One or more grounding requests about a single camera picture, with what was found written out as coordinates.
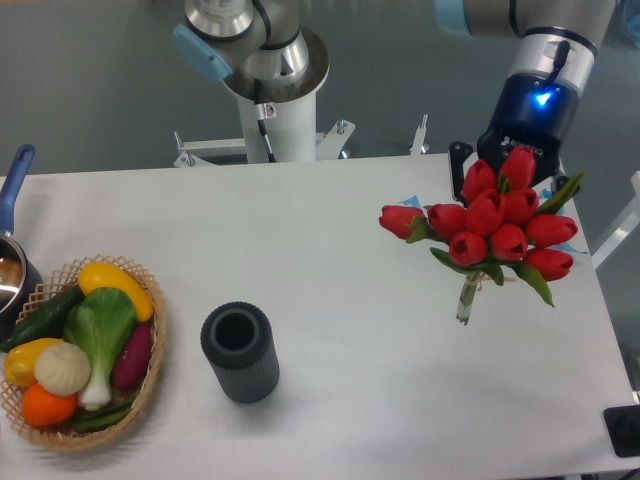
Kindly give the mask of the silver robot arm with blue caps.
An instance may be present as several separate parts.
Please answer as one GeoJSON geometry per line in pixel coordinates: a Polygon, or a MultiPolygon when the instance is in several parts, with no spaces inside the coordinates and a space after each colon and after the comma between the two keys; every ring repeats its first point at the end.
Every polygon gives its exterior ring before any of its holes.
{"type": "Polygon", "coordinates": [[[439,26],[467,37],[514,35],[521,41],[486,131],[475,145],[449,147],[454,196],[476,153],[498,170],[517,146],[536,160],[533,182],[560,174],[569,131],[610,19],[613,1],[437,1],[439,26]]]}

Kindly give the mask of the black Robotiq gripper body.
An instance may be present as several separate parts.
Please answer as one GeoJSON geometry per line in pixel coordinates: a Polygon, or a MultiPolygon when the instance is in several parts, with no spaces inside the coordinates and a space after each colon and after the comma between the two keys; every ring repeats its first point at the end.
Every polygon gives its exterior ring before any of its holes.
{"type": "Polygon", "coordinates": [[[533,150],[537,185],[559,171],[559,151],[579,104],[571,87],[532,74],[510,76],[487,130],[477,141],[478,157],[497,171],[517,146],[533,150]]]}

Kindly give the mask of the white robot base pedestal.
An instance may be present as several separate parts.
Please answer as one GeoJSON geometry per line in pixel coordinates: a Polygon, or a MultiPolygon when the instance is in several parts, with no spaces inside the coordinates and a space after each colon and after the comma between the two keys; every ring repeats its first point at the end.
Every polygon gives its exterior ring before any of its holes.
{"type": "Polygon", "coordinates": [[[355,131],[318,132],[317,93],[330,68],[324,42],[297,1],[187,1],[173,42],[199,75],[236,98],[249,163],[339,159],[355,131]]]}

